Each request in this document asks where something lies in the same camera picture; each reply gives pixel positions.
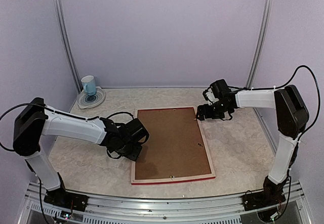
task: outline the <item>wooden frame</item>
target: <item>wooden frame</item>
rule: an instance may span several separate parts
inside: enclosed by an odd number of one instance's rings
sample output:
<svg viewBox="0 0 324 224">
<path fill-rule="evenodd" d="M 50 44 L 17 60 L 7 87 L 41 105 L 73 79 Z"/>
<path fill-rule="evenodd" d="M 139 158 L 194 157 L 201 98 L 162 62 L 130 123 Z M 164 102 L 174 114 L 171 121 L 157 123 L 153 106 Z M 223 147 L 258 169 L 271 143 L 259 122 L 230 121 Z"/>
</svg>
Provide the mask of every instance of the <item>wooden frame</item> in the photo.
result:
<svg viewBox="0 0 324 224">
<path fill-rule="evenodd" d="M 135 117 L 138 115 L 139 110 L 154 110 L 154 109 L 181 109 L 181 108 L 193 108 L 195 114 L 197 113 L 197 108 L 195 106 L 177 106 L 177 107 L 158 107 L 158 108 L 146 108 L 146 109 L 136 109 L 135 110 Z M 155 180 L 136 180 L 135 179 L 135 164 L 136 162 L 132 162 L 132 168 L 131 168 L 131 184 L 132 185 L 161 185 L 161 184 L 175 184 L 175 183 L 185 183 L 185 182 L 193 182 L 193 181 L 202 181 L 202 180 L 212 180 L 216 177 L 214 166 L 212 162 L 212 157 L 209 152 L 209 148 L 207 145 L 206 137 L 203 131 L 203 128 L 201 126 L 201 122 L 197 120 L 198 127 L 200 130 L 200 134 L 202 137 L 202 142 L 204 144 L 204 148 L 206 151 L 209 168 L 211 170 L 210 174 L 204 174 L 204 175 L 196 175 L 196 176 L 188 176 L 188 177 L 176 177 L 176 178 L 159 178 Z"/>
</svg>

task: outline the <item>metal frame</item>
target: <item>metal frame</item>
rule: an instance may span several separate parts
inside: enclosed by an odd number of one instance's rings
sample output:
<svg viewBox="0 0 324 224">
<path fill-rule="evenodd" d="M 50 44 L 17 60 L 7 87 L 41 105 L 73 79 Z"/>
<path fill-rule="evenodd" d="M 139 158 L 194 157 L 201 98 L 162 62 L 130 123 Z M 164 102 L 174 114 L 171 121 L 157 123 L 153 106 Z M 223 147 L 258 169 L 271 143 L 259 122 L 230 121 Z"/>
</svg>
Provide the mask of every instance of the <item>metal frame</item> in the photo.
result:
<svg viewBox="0 0 324 224">
<path fill-rule="evenodd" d="M 288 196 L 289 184 L 283 191 Z M 42 198 L 46 190 L 42 188 Z M 253 211 L 244 211 L 241 196 L 244 193 L 192 198 L 192 199 L 140 199 L 96 195 L 89 196 L 85 212 L 74 211 L 73 215 L 79 221 L 73 223 L 241 223 L 240 216 Z M 309 208 L 299 182 L 292 183 L 290 201 L 297 201 L 303 224 L 311 224 Z M 54 216 L 67 209 L 43 203 L 45 214 Z M 39 205 L 39 185 L 30 183 L 21 205 L 18 224 L 25 224 L 31 211 L 41 212 Z"/>
<path fill-rule="evenodd" d="M 64 44 L 66 58 L 67 58 L 67 61 L 68 61 L 68 64 L 69 64 L 69 67 L 70 67 L 70 70 L 72 73 L 72 78 L 74 81 L 75 88 L 79 94 L 79 93 L 81 93 L 83 87 L 81 85 L 80 77 L 79 77 L 79 74 L 77 72 L 77 69 L 76 69 L 76 66 L 74 63 L 74 59 L 73 59 L 73 55 L 72 55 L 72 51 L 71 51 L 71 47 L 70 47 L 70 42 L 69 42 L 69 39 L 67 36 L 61 0 L 54 0 L 54 5 L 55 5 L 56 15 L 57 15 L 57 19 L 59 22 L 60 32 L 61 32 L 61 36 L 62 36 L 62 40 L 63 40 L 63 44 Z"/>
<path fill-rule="evenodd" d="M 269 21 L 269 16 L 270 16 L 270 11 L 271 11 L 271 5 L 272 5 L 272 0 L 265 0 L 264 4 L 264 10 L 263 10 L 263 16 L 262 16 L 262 22 L 261 22 L 261 28 L 259 32 L 259 37 L 258 37 L 258 42 L 257 42 L 257 47 L 254 52 L 254 57 L 253 57 L 253 62 L 252 66 L 250 69 L 250 73 L 248 76 L 248 81 L 246 84 L 246 87 L 250 88 L 252 86 L 255 74 L 257 72 L 257 67 L 259 64 L 261 52 L 262 52 L 262 47 L 264 43 L 264 38 L 268 26 L 268 21 Z"/>
</svg>

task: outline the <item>metal post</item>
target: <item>metal post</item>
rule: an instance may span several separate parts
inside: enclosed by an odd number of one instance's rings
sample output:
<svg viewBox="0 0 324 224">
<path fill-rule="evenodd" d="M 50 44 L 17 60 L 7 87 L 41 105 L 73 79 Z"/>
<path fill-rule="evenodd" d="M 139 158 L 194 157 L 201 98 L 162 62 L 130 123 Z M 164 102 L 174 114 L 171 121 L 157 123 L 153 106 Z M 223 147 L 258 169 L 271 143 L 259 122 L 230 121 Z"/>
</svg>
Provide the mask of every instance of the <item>metal post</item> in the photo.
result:
<svg viewBox="0 0 324 224">
<path fill-rule="evenodd" d="M 82 91 L 82 85 L 80 82 L 80 77 L 77 72 L 75 63 L 74 63 L 69 39 L 68 39 L 66 28 L 65 28 L 61 0 L 54 0 L 54 5 L 55 5 L 56 15 L 57 15 L 58 22 L 59 22 L 59 27 L 60 27 L 60 31 L 61 31 L 61 36 L 62 36 L 65 52 L 66 52 L 67 61 L 68 61 L 68 64 L 69 64 L 69 67 L 70 67 L 70 70 L 72 73 L 72 78 L 73 78 L 77 92 L 80 93 Z"/>
<path fill-rule="evenodd" d="M 246 84 L 246 87 L 248 87 L 248 88 L 250 88 L 252 86 L 255 74 L 257 72 L 257 67 L 259 64 L 262 47 L 263 47 L 263 42 L 264 42 L 264 38 L 265 38 L 267 26 L 268 26 L 268 20 L 269 20 L 270 11 L 271 11 L 271 4 L 272 4 L 272 0 L 265 1 L 262 23 L 261 23 L 261 28 L 260 28 L 259 37 L 258 37 L 258 43 L 257 43 L 256 50 L 254 52 L 252 66 L 251 66 L 248 81 Z"/>
</svg>

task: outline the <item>back wall panel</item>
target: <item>back wall panel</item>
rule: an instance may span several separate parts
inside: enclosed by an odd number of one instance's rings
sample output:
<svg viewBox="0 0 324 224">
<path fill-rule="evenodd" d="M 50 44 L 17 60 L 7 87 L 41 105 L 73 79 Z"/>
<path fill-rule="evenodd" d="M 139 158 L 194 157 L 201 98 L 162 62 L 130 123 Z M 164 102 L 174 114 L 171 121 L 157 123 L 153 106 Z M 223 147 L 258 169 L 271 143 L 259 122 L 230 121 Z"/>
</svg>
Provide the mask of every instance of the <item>back wall panel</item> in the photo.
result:
<svg viewBox="0 0 324 224">
<path fill-rule="evenodd" d="M 80 76 L 104 87 L 244 85 L 265 0 L 62 0 Z"/>
</svg>

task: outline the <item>mug handle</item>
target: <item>mug handle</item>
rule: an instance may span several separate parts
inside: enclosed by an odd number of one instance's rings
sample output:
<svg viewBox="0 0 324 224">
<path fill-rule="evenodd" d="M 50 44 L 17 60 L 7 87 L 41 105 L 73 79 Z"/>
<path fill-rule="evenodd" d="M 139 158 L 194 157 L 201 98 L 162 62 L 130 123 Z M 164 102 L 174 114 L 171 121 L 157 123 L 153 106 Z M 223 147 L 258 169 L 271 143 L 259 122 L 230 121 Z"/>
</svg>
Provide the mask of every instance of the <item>mug handle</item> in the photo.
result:
<svg viewBox="0 0 324 224">
<path fill-rule="evenodd" d="M 87 83 L 85 83 L 84 86 L 83 86 L 83 89 L 84 89 L 85 93 L 88 93 L 88 92 L 87 92 L 87 86 L 88 86 Z"/>
</svg>

